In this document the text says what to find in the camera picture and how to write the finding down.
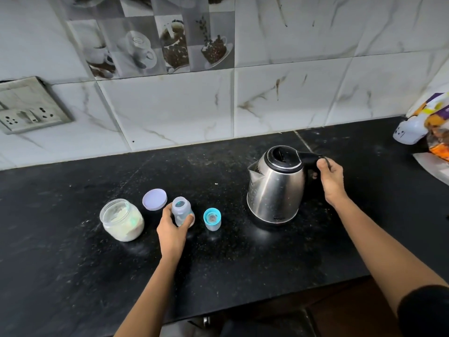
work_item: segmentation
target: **kettle lid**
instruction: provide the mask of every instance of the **kettle lid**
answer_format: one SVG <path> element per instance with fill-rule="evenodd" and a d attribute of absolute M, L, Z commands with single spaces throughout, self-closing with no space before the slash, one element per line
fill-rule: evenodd
<path fill-rule="evenodd" d="M 271 169 L 284 174 L 291 174 L 303 168 L 298 151 L 292 147 L 272 147 L 266 152 L 264 159 Z"/>

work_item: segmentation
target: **wall plate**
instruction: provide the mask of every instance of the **wall plate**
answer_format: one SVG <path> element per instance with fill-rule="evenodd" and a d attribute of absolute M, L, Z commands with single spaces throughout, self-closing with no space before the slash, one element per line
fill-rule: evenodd
<path fill-rule="evenodd" d="M 71 122 L 36 77 L 0 84 L 0 130 L 23 133 Z"/>

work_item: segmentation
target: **hand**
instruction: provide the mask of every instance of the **hand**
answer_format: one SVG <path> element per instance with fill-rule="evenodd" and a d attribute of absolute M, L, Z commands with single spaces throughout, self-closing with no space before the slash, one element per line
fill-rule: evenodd
<path fill-rule="evenodd" d="M 335 207 L 335 202 L 341 198 L 347 198 L 343 184 L 343 167 L 334 160 L 327 158 L 329 166 L 324 158 L 320 158 L 317 167 L 321 171 L 321 183 L 324 188 L 326 201 Z"/>
<path fill-rule="evenodd" d="M 156 229 L 161 244 L 162 259 L 178 263 L 184 249 L 185 236 L 194 216 L 189 214 L 183 224 L 177 227 L 171 220 L 171 204 L 168 204 L 163 212 L 159 226 Z"/>

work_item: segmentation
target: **person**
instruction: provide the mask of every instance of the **person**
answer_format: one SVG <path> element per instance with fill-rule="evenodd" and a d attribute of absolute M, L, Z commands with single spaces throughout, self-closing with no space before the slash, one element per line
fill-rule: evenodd
<path fill-rule="evenodd" d="M 324 158 L 317 162 L 326 201 L 340 216 L 398 318 L 402 334 L 405 337 L 449 336 L 449 285 L 351 201 L 344 189 L 343 168 L 330 158 L 328 161 L 329 165 Z M 176 227 L 171 220 L 171 204 L 164 208 L 157 228 L 161 260 L 115 337 L 159 336 L 173 276 L 192 221 L 189 215 L 182 226 Z M 245 328 L 244 334 L 228 331 L 226 335 L 251 336 L 251 330 L 254 331 Z"/>

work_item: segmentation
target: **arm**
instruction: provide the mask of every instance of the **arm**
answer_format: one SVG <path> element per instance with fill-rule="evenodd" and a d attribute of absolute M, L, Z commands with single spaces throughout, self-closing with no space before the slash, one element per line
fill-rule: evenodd
<path fill-rule="evenodd" d="M 171 220 L 171 204 L 164 208 L 157 228 L 162 258 L 139 299 L 115 333 L 115 337 L 159 336 L 171 283 L 192 221 L 193 216 L 189 215 L 181 227 L 176 227 Z"/>
<path fill-rule="evenodd" d="M 357 251 L 396 314 L 401 299 L 426 285 L 449 286 L 395 238 L 362 212 L 346 195 L 343 168 L 318 160 L 326 201 L 337 211 Z"/>

